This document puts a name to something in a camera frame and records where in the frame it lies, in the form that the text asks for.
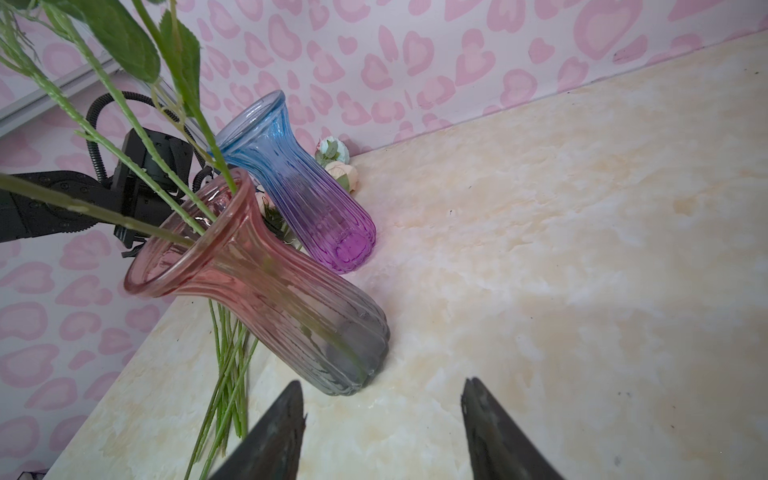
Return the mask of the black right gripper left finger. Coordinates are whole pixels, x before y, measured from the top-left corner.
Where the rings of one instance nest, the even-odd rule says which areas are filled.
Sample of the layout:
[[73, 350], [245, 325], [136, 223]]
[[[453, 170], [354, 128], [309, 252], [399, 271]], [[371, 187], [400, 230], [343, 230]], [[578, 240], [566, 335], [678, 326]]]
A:
[[211, 479], [296, 479], [305, 428], [303, 391], [294, 380]]

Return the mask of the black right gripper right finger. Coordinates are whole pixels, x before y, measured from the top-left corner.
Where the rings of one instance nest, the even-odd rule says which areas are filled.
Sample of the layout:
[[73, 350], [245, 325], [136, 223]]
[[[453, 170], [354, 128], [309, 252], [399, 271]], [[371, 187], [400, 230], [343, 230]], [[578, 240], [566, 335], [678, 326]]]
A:
[[461, 408], [474, 479], [564, 479], [479, 378], [465, 381]]

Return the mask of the pink rosebud stem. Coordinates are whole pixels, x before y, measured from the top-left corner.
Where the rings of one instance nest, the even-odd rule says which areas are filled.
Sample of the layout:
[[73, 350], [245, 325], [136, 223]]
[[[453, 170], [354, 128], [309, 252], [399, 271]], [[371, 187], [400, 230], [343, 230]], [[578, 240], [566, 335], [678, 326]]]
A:
[[185, 247], [192, 247], [194, 244], [193, 240], [177, 235], [170, 230], [125, 217], [117, 212], [72, 198], [65, 193], [47, 189], [12, 175], [1, 174], [1, 189], [54, 205], [70, 212], [90, 216], [104, 223], [120, 225], [129, 230], [139, 231], [150, 237], [161, 238], [174, 244]]

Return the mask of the pink white peony spray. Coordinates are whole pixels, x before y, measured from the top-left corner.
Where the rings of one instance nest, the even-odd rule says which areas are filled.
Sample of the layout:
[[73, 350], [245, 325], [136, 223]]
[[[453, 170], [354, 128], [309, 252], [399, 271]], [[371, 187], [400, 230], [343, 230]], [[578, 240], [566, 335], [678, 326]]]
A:
[[200, 45], [175, 16], [134, 18], [119, 1], [5, 1], [1, 62], [38, 86], [6, 106], [8, 134], [49, 99], [75, 125], [94, 171], [1, 178], [1, 238], [114, 227], [126, 246], [191, 245], [215, 221], [198, 196], [224, 170], [193, 131], [203, 122]]

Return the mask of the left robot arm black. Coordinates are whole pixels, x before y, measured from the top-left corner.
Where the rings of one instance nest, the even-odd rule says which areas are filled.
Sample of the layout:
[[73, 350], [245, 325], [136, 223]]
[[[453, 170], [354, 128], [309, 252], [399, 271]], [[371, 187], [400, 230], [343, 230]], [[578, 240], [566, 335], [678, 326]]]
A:
[[[171, 171], [187, 182], [195, 155], [192, 145], [154, 130], [147, 130], [146, 134]], [[153, 161], [135, 130], [126, 134], [122, 152], [143, 168], [171, 198], [177, 203], [182, 202], [184, 194]], [[156, 227], [172, 213], [171, 207], [123, 163], [116, 166], [112, 175], [104, 178], [93, 178], [71, 170], [26, 173], [19, 177]], [[3, 242], [80, 232], [99, 222], [85, 213], [68, 211], [6, 190], [1, 192]]]

